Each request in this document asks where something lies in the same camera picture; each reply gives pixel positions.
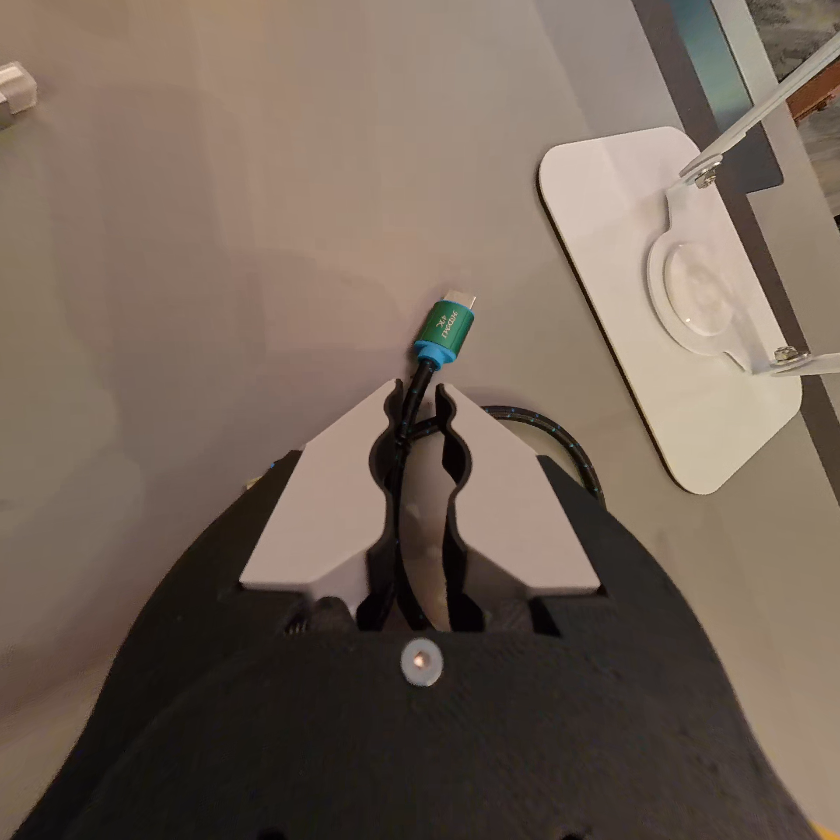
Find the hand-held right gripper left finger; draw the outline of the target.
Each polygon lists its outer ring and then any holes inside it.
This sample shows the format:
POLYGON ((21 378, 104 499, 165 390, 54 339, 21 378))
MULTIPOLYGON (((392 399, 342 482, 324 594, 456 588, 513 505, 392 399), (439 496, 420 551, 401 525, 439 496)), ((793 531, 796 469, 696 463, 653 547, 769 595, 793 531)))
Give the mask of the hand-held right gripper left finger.
POLYGON ((400 380, 386 381, 308 441, 239 576, 248 591, 340 599, 352 617, 387 586, 393 428, 400 380))

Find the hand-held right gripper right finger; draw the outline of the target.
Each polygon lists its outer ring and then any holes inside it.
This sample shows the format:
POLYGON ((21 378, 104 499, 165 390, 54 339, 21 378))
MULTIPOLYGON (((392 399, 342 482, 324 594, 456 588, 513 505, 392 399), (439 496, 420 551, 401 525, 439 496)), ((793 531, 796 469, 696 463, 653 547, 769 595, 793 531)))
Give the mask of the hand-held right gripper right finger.
POLYGON ((449 620, 596 593, 601 582, 535 451, 454 387, 438 385, 435 405, 455 483, 443 543, 449 620))

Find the black switch lead cable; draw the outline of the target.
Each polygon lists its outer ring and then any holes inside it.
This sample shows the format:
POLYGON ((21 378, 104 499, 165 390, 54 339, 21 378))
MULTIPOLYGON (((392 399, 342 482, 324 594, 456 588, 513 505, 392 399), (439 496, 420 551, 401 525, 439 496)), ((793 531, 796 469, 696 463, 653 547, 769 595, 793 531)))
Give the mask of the black switch lead cable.
POLYGON ((34 77, 16 61, 1 65, 1 131, 37 102, 38 86, 34 77))

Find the white monitor stand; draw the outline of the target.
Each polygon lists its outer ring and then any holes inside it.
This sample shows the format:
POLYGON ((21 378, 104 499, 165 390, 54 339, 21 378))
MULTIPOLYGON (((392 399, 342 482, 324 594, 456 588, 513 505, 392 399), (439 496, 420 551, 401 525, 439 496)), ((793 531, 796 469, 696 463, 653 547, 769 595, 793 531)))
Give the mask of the white monitor stand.
POLYGON ((839 52, 835 35, 705 150, 646 129, 552 147, 539 191, 675 483, 709 495, 799 412, 838 353, 786 345, 715 177, 839 52))

